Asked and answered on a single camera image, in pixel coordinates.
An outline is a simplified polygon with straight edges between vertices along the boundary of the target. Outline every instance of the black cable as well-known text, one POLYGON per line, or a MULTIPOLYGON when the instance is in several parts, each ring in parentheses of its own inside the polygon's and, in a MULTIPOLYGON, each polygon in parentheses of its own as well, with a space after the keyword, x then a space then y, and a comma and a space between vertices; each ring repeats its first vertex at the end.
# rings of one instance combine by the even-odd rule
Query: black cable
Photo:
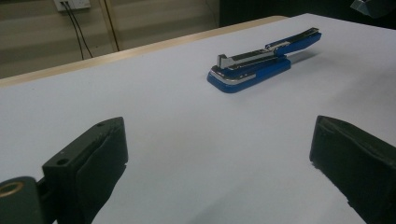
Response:
POLYGON ((70 21, 72 21, 72 23, 73 23, 73 26, 76 31, 77 41, 78 41, 78 45, 79 45, 79 51, 81 52, 81 59, 84 60, 84 53, 82 52, 81 42, 79 41, 79 36, 78 36, 78 31, 77 31, 76 25, 74 24, 72 16, 70 15, 69 9, 66 7, 65 3, 61 2, 61 4, 62 4, 62 6, 64 6, 64 8, 66 8, 66 12, 69 15, 70 21))
POLYGON ((79 27, 78 21, 77 21, 75 15, 74 15, 74 13, 73 13, 72 8, 69 6, 69 3, 68 3, 68 2, 66 2, 66 6, 69 8, 69 10, 70 10, 70 12, 71 12, 71 14, 72 14, 72 16, 73 16, 75 22, 76 22, 76 25, 77 25, 77 27, 78 27, 78 29, 79 29, 79 33, 81 34, 81 37, 82 37, 82 41, 84 42, 85 48, 87 48, 87 51, 90 53, 91 58, 93 58, 93 57, 92 57, 92 54, 91 54, 91 51, 90 51, 90 49, 88 48, 87 42, 85 42, 84 34, 82 33, 81 28, 79 27))

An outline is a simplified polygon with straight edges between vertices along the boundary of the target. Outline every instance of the cable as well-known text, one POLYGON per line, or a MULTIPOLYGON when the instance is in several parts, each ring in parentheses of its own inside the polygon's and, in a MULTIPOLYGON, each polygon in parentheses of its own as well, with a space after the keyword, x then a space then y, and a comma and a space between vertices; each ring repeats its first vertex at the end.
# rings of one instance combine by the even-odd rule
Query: cable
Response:
POLYGON ((77 37, 77 41, 78 41, 78 45, 79 45, 79 51, 81 52, 81 59, 84 60, 84 53, 82 52, 81 42, 79 42, 79 36, 78 36, 78 31, 77 31, 76 25, 74 24, 72 16, 70 15, 69 9, 66 7, 64 2, 61 2, 61 4, 62 4, 62 6, 64 6, 64 8, 66 8, 66 12, 69 15, 70 21, 73 23, 73 26, 74 26, 75 31, 76 31, 76 37, 77 37))
POLYGON ((217 27, 219 27, 219 25, 218 25, 218 20, 216 20, 216 13, 214 12, 213 8, 209 5, 209 3, 207 2, 207 0, 205 0, 205 4, 206 4, 206 6, 209 8, 210 12, 212 13, 213 22, 215 23, 215 25, 216 25, 217 27))
POLYGON ((85 48, 87 48, 87 51, 90 53, 91 58, 93 58, 93 57, 92 57, 92 54, 91 54, 91 51, 90 51, 90 49, 88 48, 87 42, 85 42, 84 34, 82 33, 81 28, 79 27, 78 21, 77 21, 75 15, 74 15, 74 13, 73 13, 73 10, 72 10, 72 8, 69 6, 69 2, 66 2, 66 7, 69 8, 69 10, 70 10, 70 12, 71 12, 71 14, 72 14, 72 16, 73 16, 75 22, 76 22, 76 25, 77 25, 77 27, 78 27, 78 29, 79 29, 79 33, 81 34, 81 37, 82 37, 82 41, 84 42, 85 48))

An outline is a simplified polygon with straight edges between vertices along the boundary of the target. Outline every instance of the stapler base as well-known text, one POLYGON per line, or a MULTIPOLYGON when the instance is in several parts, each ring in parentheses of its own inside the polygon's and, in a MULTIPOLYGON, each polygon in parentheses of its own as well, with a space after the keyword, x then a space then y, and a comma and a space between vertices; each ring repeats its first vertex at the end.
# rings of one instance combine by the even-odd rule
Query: stapler base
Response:
POLYGON ((207 81, 218 88, 220 91, 226 93, 235 93, 251 87, 257 83, 273 77, 290 69, 290 61, 286 57, 277 59, 273 63, 266 63, 265 66, 255 71, 255 77, 240 83, 229 84, 221 77, 215 77, 212 72, 207 75, 207 81))

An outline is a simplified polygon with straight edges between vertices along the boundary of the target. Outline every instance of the black object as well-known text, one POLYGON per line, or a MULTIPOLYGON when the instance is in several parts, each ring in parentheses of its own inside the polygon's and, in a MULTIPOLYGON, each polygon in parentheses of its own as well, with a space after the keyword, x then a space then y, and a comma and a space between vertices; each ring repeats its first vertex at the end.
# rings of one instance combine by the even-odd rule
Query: black object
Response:
POLYGON ((354 0, 220 0, 219 26, 270 16, 294 17, 305 13, 396 29, 396 10, 373 19, 350 7, 354 0))
POLYGON ((92 223, 128 161, 123 118, 100 122, 43 165, 0 184, 1 224, 92 223))
POLYGON ((396 148, 339 119, 318 116, 310 160, 369 224, 396 223, 396 148))

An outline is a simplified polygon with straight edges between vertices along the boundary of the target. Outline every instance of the wall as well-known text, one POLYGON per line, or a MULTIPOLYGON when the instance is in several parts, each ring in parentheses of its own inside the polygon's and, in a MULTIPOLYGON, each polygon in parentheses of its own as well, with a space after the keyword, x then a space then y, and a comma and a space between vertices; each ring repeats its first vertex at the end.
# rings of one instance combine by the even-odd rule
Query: wall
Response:
MULTIPOLYGON (((219 0, 91 0, 91 5, 75 15, 94 57, 117 51, 114 41, 120 50, 129 49, 219 23, 219 0)), ((81 60, 68 15, 50 0, 1 1, 0 43, 0 78, 81 60)))

